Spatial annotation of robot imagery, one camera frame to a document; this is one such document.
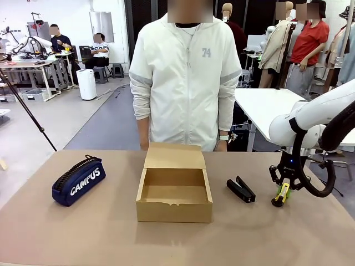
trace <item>navy blue pencil case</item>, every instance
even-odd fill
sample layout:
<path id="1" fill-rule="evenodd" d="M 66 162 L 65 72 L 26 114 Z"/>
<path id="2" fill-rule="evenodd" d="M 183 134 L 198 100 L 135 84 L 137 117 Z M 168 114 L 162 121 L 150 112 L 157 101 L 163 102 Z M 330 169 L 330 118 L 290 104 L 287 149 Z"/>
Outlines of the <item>navy blue pencil case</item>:
<path id="1" fill-rule="evenodd" d="M 69 207 L 105 177 L 102 160 L 86 155 L 84 161 L 77 163 L 53 184 L 52 197 Z"/>

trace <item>person's hand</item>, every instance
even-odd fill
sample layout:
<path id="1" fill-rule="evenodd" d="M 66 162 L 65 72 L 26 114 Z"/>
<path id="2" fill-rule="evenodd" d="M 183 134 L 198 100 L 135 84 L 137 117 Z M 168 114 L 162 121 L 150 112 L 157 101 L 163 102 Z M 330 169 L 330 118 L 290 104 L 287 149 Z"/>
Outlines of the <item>person's hand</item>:
<path id="1" fill-rule="evenodd" d="M 140 149 L 142 151 L 147 151 L 149 148 L 149 141 L 143 141 L 140 143 Z"/>
<path id="2" fill-rule="evenodd" d="M 308 59 L 304 58 L 301 62 L 300 62 L 300 71 L 303 72 L 306 70 L 308 65 Z"/>
<path id="3" fill-rule="evenodd" d="M 227 141 L 220 140 L 217 144 L 215 151 L 227 151 Z"/>

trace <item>black pants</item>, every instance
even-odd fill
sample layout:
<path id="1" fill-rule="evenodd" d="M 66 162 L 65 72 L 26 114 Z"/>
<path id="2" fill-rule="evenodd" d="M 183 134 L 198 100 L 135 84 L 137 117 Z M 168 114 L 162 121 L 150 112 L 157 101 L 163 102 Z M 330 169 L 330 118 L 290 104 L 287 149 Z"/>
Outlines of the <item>black pants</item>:
<path id="1" fill-rule="evenodd" d="M 105 67 L 107 65 L 107 58 L 92 57 L 85 63 L 86 69 L 94 69 L 94 67 Z"/>

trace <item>box lid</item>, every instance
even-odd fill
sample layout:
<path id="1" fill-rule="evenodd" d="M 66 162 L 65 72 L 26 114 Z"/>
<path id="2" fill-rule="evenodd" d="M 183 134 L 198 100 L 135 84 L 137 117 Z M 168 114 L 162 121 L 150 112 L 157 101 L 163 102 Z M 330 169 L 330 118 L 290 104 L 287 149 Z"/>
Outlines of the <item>box lid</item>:
<path id="1" fill-rule="evenodd" d="M 144 168 L 205 169 L 206 164 L 200 146 L 152 142 Z"/>

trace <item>open cardboard box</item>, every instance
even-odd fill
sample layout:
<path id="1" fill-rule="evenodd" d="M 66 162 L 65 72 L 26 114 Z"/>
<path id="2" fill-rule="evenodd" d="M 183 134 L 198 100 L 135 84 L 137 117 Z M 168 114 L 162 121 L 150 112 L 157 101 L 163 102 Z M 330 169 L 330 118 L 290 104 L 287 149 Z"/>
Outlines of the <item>open cardboard box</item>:
<path id="1" fill-rule="evenodd" d="M 139 222 L 210 223 L 212 196 L 201 148 L 151 143 L 136 207 Z"/>

